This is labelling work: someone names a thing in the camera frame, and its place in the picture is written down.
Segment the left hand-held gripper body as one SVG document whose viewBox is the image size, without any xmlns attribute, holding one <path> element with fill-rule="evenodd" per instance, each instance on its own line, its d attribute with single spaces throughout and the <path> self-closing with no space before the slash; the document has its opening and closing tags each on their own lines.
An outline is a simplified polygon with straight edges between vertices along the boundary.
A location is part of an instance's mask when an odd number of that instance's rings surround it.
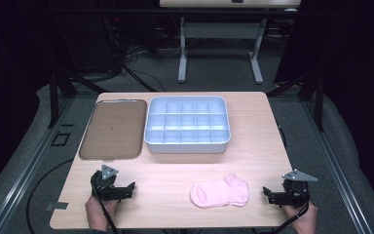
<svg viewBox="0 0 374 234">
<path fill-rule="evenodd" d="M 92 195 L 102 201 L 123 199 L 123 190 L 114 185 L 117 173 L 117 170 L 102 165 L 91 177 Z"/>
</svg>

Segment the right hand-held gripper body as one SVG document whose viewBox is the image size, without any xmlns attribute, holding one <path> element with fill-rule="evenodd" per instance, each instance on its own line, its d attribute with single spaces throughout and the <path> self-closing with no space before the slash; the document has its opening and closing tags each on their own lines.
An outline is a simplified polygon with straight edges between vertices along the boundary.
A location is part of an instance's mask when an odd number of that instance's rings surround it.
<svg viewBox="0 0 374 234">
<path fill-rule="evenodd" d="M 286 206 L 301 207 L 310 201 L 309 183 L 317 182 L 316 177 L 294 169 L 282 178 Z"/>
</svg>

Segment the pink sock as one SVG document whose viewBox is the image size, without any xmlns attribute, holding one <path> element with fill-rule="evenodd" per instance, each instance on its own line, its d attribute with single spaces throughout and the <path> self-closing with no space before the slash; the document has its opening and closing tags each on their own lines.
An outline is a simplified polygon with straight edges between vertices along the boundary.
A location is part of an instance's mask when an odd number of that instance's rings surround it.
<svg viewBox="0 0 374 234">
<path fill-rule="evenodd" d="M 190 190 L 190 199 L 199 208 L 222 206 L 242 207 L 249 200 L 249 186 L 235 174 L 214 181 L 195 184 Z"/>
</svg>

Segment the person's left hand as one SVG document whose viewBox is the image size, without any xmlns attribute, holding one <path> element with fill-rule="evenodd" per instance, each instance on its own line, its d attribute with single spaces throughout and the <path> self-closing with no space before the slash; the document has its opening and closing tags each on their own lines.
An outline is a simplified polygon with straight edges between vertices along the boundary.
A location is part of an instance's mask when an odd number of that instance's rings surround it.
<svg viewBox="0 0 374 234">
<path fill-rule="evenodd" d="M 118 205 L 117 200 L 103 201 L 102 202 L 105 210 L 113 215 L 115 213 L 116 207 Z M 99 204 L 98 200 L 91 196 L 87 203 L 85 204 L 87 221 L 89 228 L 96 231 L 106 231 L 109 227 L 109 223 L 104 214 L 102 206 Z"/>
</svg>

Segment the person's right hand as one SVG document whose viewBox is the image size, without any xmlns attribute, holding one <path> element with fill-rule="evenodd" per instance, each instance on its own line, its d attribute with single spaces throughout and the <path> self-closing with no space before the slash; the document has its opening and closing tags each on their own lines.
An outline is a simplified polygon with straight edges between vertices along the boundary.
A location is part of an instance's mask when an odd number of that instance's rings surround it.
<svg viewBox="0 0 374 234">
<path fill-rule="evenodd" d="M 297 234 L 316 234 L 318 208 L 312 202 L 308 203 L 307 208 L 293 208 L 291 206 L 282 207 L 289 218 L 297 217 L 291 225 Z"/>
</svg>

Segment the grey tape piece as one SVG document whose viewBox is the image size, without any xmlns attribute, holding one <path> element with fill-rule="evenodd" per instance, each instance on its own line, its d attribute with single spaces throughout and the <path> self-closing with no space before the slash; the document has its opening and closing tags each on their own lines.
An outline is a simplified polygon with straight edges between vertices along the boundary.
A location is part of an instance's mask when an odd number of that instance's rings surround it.
<svg viewBox="0 0 374 234">
<path fill-rule="evenodd" d="M 48 212 L 53 212 L 54 210 L 66 210 L 68 204 L 64 202 L 54 202 L 50 203 L 45 207 L 45 210 Z"/>
</svg>

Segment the brown tray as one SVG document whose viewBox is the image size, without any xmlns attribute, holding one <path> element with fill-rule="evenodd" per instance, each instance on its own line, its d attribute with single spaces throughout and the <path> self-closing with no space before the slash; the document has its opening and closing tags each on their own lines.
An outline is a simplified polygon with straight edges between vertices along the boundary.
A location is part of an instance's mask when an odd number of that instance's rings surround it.
<svg viewBox="0 0 374 234">
<path fill-rule="evenodd" d="M 147 103 L 142 99 L 98 101 L 79 156 L 85 160 L 126 160 L 140 155 Z"/>
</svg>

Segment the white divided storage box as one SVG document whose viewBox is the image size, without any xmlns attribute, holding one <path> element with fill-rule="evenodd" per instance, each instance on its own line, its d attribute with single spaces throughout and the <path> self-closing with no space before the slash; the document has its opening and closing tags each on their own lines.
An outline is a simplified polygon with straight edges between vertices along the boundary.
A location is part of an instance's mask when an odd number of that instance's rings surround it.
<svg viewBox="0 0 374 234">
<path fill-rule="evenodd" d="M 227 104 L 219 96 L 150 100 L 144 141 L 155 154 L 218 154 L 231 139 Z"/>
</svg>

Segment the desk with white legs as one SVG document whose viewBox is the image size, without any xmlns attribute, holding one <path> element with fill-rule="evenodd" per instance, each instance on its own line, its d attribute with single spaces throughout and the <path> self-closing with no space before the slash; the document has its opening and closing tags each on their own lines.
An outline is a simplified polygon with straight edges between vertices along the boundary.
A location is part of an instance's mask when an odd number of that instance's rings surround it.
<svg viewBox="0 0 374 234">
<path fill-rule="evenodd" d="M 160 6 L 169 10 L 261 10 L 270 13 L 296 12 L 301 0 L 160 0 Z M 191 22 L 180 18 L 180 61 L 178 82 L 184 83 L 187 74 L 186 40 L 192 39 L 253 39 L 253 50 L 248 54 L 256 84 L 263 83 L 258 54 L 264 37 L 266 19 L 256 22 Z"/>
</svg>

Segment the aluminium floor rail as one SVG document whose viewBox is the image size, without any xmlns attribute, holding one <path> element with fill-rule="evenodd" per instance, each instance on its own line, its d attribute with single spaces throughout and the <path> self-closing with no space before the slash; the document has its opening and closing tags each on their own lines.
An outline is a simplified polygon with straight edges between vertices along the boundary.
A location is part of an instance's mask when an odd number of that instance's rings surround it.
<svg viewBox="0 0 374 234">
<path fill-rule="evenodd" d="M 354 194 L 347 178 L 336 158 L 336 154 L 328 141 L 326 133 L 317 126 L 314 118 L 314 110 L 308 102 L 302 101 L 301 106 L 312 126 L 318 141 L 324 151 L 324 160 L 329 168 L 333 181 L 339 191 L 339 194 L 345 204 L 345 207 L 351 217 L 357 234 L 374 234 L 369 222 L 367 221 L 362 208 Z"/>
<path fill-rule="evenodd" d="M 74 99 L 67 98 L 61 102 L 56 112 L 58 117 L 50 125 L 50 104 L 43 99 L 31 126 L 0 174 L 0 233 L 5 229 L 24 197 L 49 149 L 50 141 L 56 136 L 60 121 L 70 109 L 73 101 Z"/>
</svg>

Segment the black metal frame strut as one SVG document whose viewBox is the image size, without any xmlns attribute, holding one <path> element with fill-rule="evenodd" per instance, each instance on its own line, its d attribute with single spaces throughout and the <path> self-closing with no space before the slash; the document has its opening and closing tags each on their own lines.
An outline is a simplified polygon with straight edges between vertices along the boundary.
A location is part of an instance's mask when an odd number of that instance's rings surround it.
<svg viewBox="0 0 374 234">
<path fill-rule="evenodd" d="M 267 97 L 275 97 L 299 83 L 302 84 L 302 87 L 297 94 L 297 98 L 300 101 L 309 101 L 312 97 L 315 97 L 314 122 L 318 129 L 323 132 L 324 128 L 322 124 L 322 113 L 324 100 L 324 79 L 318 71 L 311 71 L 296 79 L 284 82 L 281 86 L 268 92 Z"/>
<path fill-rule="evenodd" d="M 98 94 L 106 93 L 105 89 L 100 88 L 98 85 L 94 84 L 93 82 L 87 80 L 83 76 L 79 75 L 76 72 L 73 72 L 70 69 L 55 69 L 52 76 L 50 77 L 49 83 L 51 108 L 51 120 L 49 128 L 52 128 L 59 118 L 58 92 L 62 92 L 62 94 L 66 98 L 75 98 L 77 95 L 77 91 L 74 88 L 72 81 L 77 81 Z"/>
</svg>

